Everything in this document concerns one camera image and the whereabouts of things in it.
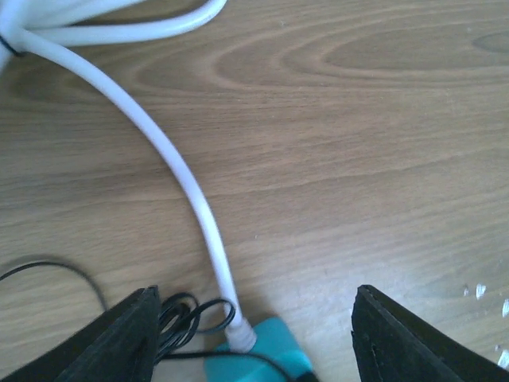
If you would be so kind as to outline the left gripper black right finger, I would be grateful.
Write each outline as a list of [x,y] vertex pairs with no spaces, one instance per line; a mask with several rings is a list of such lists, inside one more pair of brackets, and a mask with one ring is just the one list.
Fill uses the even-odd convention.
[[371,285],[357,289],[352,345],[362,381],[507,381],[474,353]]

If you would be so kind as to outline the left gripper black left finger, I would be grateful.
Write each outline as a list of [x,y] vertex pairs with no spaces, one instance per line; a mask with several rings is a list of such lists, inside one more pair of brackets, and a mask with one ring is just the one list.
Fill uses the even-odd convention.
[[150,381],[158,349],[161,302],[140,288],[68,340],[4,381]]

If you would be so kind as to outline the teal power strip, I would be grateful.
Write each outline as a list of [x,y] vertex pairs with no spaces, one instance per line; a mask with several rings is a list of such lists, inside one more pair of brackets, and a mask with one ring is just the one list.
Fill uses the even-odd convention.
[[211,357],[204,362],[208,381],[284,381],[270,361],[287,372],[293,381],[317,381],[313,366],[280,318],[267,318],[254,327],[257,341],[241,356]]

